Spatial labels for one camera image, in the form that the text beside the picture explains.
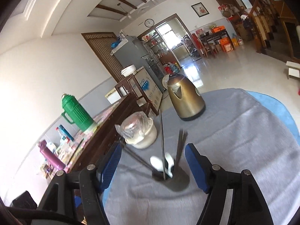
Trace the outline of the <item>grey refrigerator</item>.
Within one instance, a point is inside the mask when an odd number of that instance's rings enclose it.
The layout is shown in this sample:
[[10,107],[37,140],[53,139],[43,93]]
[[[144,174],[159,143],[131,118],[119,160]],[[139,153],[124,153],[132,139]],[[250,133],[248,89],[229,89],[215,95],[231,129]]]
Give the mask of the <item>grey refrigerator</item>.
[[151,48],[140,41],[135,36],[125,36],[124,39],[111,51],[123,68],[134,65],[137,69],[144,67],[160,91],[163,93],[165,88],[162,85],[162,78],[165,76],[165,70],[153,53]]

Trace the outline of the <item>small white plastic spoon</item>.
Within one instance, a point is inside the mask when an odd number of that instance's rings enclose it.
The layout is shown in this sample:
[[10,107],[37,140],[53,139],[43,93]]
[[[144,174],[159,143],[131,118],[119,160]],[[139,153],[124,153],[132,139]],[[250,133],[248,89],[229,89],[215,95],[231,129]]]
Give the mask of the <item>small white plastic spoon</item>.
[[173,177],[172,168],[174,167],[174,159],[172,158],[170,153],[166,152],[165,160],[167,161],[167,169],[168,169],[167,174],[170,178],[172,178]]

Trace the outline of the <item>framed wall picture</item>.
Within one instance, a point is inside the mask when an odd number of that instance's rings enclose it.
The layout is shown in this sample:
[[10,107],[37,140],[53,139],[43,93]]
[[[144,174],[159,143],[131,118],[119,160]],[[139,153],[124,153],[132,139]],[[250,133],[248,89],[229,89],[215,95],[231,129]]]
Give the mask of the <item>framed wall picture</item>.
[[196,3],[191,7],[196,12],[198,17],[203,17],[209,14],[209,11],[206,9],[202,2]]

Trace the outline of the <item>green thermos jug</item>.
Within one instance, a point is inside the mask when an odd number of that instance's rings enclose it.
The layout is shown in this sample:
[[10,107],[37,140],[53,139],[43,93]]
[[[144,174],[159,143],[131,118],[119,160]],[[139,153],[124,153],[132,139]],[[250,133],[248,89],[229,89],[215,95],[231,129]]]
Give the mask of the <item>green thermos jug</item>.
[[93,124],[93,118],[73,95],[63,94],[61,97],[63,118],[71,125],[75,124],[82,131],[87,131]]

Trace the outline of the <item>dark wooden side table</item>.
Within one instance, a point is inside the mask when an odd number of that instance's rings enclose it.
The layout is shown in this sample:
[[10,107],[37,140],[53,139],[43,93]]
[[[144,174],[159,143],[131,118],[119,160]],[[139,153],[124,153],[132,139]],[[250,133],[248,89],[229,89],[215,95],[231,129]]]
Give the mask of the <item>dark wooden side table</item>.
[[226,29],[222,29],[215,33],[206,34],[200,36],[200,42],[203,45],[204,55],[207,56],[207,53],[210,52],[213,57],[216,57],[216,54],[219,52],[216,45],[218,44],[221,49],[225,52],[226,50],[223,48],[225,45],[229,44],[232,50],[235,50],[235,46],[230,39],[229,33]]

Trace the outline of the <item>round wall clock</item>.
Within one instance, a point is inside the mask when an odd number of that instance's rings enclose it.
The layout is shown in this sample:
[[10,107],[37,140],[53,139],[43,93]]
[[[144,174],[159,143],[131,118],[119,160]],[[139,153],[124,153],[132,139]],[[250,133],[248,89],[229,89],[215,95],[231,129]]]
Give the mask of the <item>round wall clock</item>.
[[154,20],[153,19],[146,19],[145,22],[144,22],[144,25],[148,28],[151,28],[153,27],[155,24]]

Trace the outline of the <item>gold electric kettle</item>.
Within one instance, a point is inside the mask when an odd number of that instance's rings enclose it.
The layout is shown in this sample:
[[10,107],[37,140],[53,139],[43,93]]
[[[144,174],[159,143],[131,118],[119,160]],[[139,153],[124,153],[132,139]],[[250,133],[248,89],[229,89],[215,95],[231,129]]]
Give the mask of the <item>gold electric kettle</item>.
[[183,121],[191,121],[201,116],[206,104],[195,85],[184,75],[169,75],[167,89],[174,109]]

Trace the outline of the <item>dark carved wooden chair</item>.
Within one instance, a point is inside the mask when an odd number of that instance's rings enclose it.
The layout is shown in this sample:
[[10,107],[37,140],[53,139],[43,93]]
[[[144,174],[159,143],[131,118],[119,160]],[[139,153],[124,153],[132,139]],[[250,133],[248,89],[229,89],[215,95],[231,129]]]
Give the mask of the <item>dark carved wooden chair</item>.
[[146,114],[157,113],[154,100],[150,100],[145,92],[141,94],[142,96],[136,97],[135,92],[131,92],[99,114],[101,118],[99,125],[74,153],[70,165],[66,168],[67,173],[81,171],[89,164],[96,165],[99,159],[112,149],[112,144],[117,139],[115,125],[120,125],[132,113],[138,111]]

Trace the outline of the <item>white blue chest freezer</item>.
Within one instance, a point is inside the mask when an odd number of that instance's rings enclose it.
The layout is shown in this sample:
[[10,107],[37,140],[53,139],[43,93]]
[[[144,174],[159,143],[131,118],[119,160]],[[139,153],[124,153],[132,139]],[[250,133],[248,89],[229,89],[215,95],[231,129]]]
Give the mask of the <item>white blue chest freezer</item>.
[[133,64],[121,70],[124,79],[115,86],[120,96],[132,93],[141,107],[150,103],[153,114],[159,114],[162,92],[144,67],[137,69]]

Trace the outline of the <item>large white plastic spoon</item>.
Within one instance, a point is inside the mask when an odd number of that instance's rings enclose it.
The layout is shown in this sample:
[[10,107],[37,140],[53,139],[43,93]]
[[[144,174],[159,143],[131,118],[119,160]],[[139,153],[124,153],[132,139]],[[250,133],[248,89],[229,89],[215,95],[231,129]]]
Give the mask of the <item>large white plastic spoon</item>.
[[160,158],[151,156],[150,163],[157,171],[163,172],[163,161]]

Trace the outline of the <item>dark grey utensil holder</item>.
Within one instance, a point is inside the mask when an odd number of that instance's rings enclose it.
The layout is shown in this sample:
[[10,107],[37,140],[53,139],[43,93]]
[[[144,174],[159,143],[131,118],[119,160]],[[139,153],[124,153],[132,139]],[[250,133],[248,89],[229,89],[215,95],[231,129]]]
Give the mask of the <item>dark grey utensil holder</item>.
[[181,167],[177,167],[172,177],[167,175],[165,180],[163,179],[163,172],[154,170],[152,178],[173,192],[185,190],[190,183],[190,177]]

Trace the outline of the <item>pink thermos bottle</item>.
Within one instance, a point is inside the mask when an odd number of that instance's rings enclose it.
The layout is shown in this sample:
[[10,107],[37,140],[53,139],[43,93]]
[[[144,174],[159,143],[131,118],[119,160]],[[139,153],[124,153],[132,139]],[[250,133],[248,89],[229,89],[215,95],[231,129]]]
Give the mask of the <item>pink thermos bottle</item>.
[[47,142],[42,140],[38,143],[40,153],[50,162],[50,164],[58,170],[63,170],[65,164],[47,147]]

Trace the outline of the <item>white bowl with plastic wrap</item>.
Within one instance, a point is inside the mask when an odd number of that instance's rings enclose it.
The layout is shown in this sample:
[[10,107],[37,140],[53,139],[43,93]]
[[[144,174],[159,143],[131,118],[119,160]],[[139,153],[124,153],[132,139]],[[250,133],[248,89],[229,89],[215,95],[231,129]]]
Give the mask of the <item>white bowl with plastic wrap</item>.
[[116,124],[115,129],[126,144],[136,149],[150,147],[158,135],[154,121],[142,111],[131,114],[121,125]]

